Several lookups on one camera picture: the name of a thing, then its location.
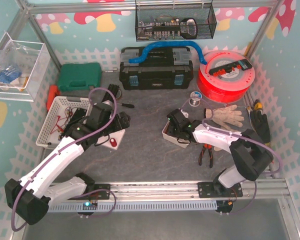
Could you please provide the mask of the black aluminium extrusion bar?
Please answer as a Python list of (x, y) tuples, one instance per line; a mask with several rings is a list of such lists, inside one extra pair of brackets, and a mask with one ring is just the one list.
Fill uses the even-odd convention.
[[(108, 90), (116, 97), (117, 92), (118, 92), (118, 90), (120, 89), (120, 87), (119, 87), (119, 85), (109, 84), (109, 86), (108, 86), (107, 89), (108, 89)], [(114, 102), (114, 101), (113, 101), (113, 98), (111, 97), (111, 95), (110, 95), (108, 92), (106, 92), (106, 93), (104, 94), (104, 97), (103, 97), (103, 99), (102, 99), (102, 102), (105, 102), (105, 101), (107, 101), (107, 100), (110, 100), (111, 102)]]

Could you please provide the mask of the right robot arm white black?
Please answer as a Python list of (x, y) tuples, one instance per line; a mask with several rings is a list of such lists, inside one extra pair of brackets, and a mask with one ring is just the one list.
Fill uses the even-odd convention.
[(176, 138), (208, 144), (231, 154), (234, 165), (219, 173), (212, 182), (212, 189), (218, 197), (236, 184), (257, 180), (274, 158), (271, 149), (252, 129), (233, 132), (208, 125), (203, 120), (190, 121), (179, 108), (171, 111), (167, 119)]

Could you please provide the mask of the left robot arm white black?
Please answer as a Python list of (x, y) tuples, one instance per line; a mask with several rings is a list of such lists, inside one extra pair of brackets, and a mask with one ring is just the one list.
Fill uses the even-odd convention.
[(4, 191), (7, 205), (12, 209), (12, 224), (19, 215), (27, 224), (34, 225), (50, 207), (94, 192), (94, 180), (84, 173), (58, 185), (51, 184), (90, 146), (98, 146), (99, 138), (109, 138), (111, 134), (129, 128), (130, 116), (114, 110), (115, 106), (103, 102), (93, 105), (89, 115), (72, 118), (59, 145), (47, 158), (21, 179), (11, 178), (6, 182)]

